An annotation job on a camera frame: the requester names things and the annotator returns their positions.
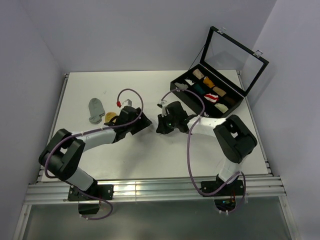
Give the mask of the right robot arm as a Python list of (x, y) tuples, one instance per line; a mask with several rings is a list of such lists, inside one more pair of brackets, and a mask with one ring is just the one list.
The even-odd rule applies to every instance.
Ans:
[(189, 115), (179, 101), (168, 103), (163, 100), (158, 105), (161, 113), (158, 117), (158, 134), (167, 135), (178, 129), (187, 134), (187, 162), (190, 161), (191, 135), (198, 134), (216, 138), (224, 154), (223, 167), (217, 175), (217, 191), (222, 195), (229, 194), (233, 181), (240, 172), (243, 160), (252, 153), (258, 141), (244, 122), (237, 115), (227, 118), (210, 118)]

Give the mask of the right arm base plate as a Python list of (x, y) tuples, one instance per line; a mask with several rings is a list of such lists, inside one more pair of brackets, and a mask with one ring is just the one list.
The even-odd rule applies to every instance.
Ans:
[[(201, 181), (200, 185), (201, 188), (200, 190), (203, 193), (209, 194), (214, 191), (216, 191), (219, 187), (221, 187), (223, 184), (222, 181), (216, 181), (216, 180), (211, 180), (211, 181)], [(244, 182), (240, 179), (236, 179), (230, 184), (227, 184), (224, 186), (220, 191), (218, 191), (214, 197), (232, 197), (232, 196), (242, 196), (245, 191), (245, 186)]]

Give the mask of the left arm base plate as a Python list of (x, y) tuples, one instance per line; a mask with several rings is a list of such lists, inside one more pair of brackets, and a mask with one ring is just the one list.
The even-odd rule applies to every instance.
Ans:
[(70, 187), (67, 200), (69, 202), (93, 201), (96, 199), (112, 200), (114, 193), (113, 184), (98, 184), (87, 191), (81, 191), (77, 187)]

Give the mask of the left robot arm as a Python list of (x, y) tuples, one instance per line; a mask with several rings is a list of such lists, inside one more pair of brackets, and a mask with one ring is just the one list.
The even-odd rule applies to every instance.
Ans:
[(40, 165), (59, 180), (77, 187), (86, 200), (95, 198), (97, 181), (79, 167), (83, 152), (117, 143), (128, 133), (134, 135), (152, 125), (139, 107), (125, 106), (114, 119), (102, 128), (83, 133), (58, 130), (40, 154)]

